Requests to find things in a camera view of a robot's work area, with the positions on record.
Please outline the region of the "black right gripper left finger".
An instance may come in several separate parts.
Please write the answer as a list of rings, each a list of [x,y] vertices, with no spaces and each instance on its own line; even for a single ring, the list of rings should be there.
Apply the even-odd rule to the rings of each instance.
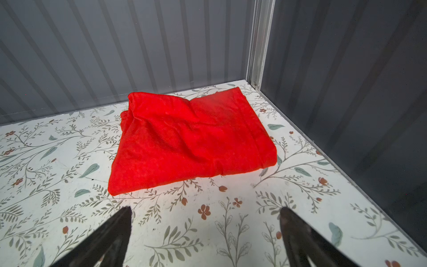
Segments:
[[[132,210],[121,208],[54,267],[122,267],[130,241]]]

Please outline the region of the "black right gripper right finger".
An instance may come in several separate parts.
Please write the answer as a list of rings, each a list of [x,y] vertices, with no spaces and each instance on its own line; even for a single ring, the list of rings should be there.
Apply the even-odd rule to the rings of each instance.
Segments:
[[[291,267],[357,266],[287,207],[280,209],[280,229]]]

